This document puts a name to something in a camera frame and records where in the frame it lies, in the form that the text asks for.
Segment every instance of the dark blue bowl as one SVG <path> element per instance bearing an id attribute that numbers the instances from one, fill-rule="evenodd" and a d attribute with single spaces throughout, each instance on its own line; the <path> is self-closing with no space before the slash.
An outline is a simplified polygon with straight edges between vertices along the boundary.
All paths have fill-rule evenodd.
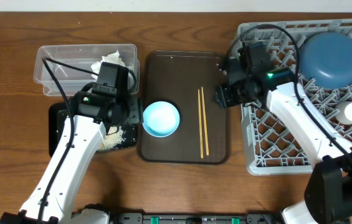
<path id="1" fill-rule="evenodd" d="M 352 83 L 352 40 L 332 32 L 310 38 L 302 48 L 300 71 L 323 88 L 348 86 Z"/>

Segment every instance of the white tissue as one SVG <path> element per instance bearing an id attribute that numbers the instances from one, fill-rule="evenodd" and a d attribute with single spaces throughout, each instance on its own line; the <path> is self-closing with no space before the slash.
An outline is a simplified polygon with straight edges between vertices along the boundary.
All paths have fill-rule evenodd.
<path id="1" fill-rule="evenodd" d="M 109 63 L 115 63 L 117 65 L 125 66 L 125 63 L 121 60 L 119 51 L 117 50 L 115 53 L 109 54 L 108 56 L 102 56 L 102 60 L 100 62 L 95 62 L 92 66 L 91 69 L 95 73 L 100 73 L 100 68 L 102 62 L 109 62 Z M 91 75 L 94 79 L 97 79 L 98 76 L 96 75 Z"/>

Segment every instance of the plastic container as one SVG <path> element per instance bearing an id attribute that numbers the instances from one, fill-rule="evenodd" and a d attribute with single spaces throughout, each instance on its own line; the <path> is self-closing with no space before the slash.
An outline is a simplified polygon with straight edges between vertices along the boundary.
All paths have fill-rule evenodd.
<path id="1" fill-rule="evenodd" d="M 323 32 L 337 32 L 352 40 L 352 19 L 245 23 L 238 27 L 236 37 L 258 24 L 275 24 L 283 27 L 297 41 L 299 47 L 303 46 L 306 40 Z M 246 44 L 263 42 L 270 52 L 271 60 L 278 67 L 290 66 L 291 70 L 295 71 L 295 48 L 279 30 L 255 30 L 244 40 Z M 237 49 L 241 47 L 240 41 L 232 49 L 232 56 L 237 57 Z M 314 106 L 344 138 L 352 142 L 352 125 L 342 125 L 335 121 L 335 116 L 339 113 L 335 110 L 335 106 L 344 101 L 352 101 L 352 84 L 340 89 L 325 89 L 315 85 L 314 79 L 308 80 L 303 75 L 300 76 L 299 82 L 304 86 Z M 296 144 L 296 140 L 279 118 L 267 111 L 251 107 L 241 109 L 245 163 L 252 175 L 312 172 L 303 149 Z"/>
<path id="2" fill-rule="evenodd" d="M 140 62 L 137 60 L 137 48 L 133 44 L 42 46 L 37 51 L 36 64 L 34 67 L 34 81 L 44 85 L 43 93 L 46 96 L 60 96 L 57 86 L 44 67 L 42 61 L 43 57 L 50 57 L 68 65 L 92 71 L 91 65 L 93 63 L 101 61 L 102 56 L 107 56 L 117 50 L 126 67 L 133 70 L 136 75 L 137 85 L 133 92 L 133 94 L 135 94 L 138 92 L 140 85 Z M 47 63 L 67 96 L 73 96 L 87 83 L 96 81 L 89 73 L 76 71 L 51 62 Z"/>

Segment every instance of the white cup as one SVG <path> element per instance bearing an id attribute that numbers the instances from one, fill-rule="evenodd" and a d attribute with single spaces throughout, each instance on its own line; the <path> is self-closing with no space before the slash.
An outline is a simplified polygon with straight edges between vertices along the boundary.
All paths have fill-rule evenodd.
<path id="1" fill-rule="evenodd" d="M 352 102 L 342 102 L 336 106 L 335 109 L 339 109 L 335 117 L 342 124 L 352 124 Z"/>

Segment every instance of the light blue bowl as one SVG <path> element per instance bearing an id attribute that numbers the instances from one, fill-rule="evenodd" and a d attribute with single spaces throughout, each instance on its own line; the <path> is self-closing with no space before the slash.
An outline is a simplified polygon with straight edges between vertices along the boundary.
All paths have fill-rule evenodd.
<path id="1" fill-rule="evenodd" d="M 158 101 L 149 105 L 143 113 L 145 131 L 158 138 L 172 134 L 180 124 L 180 114 L 171 103 Z"/>

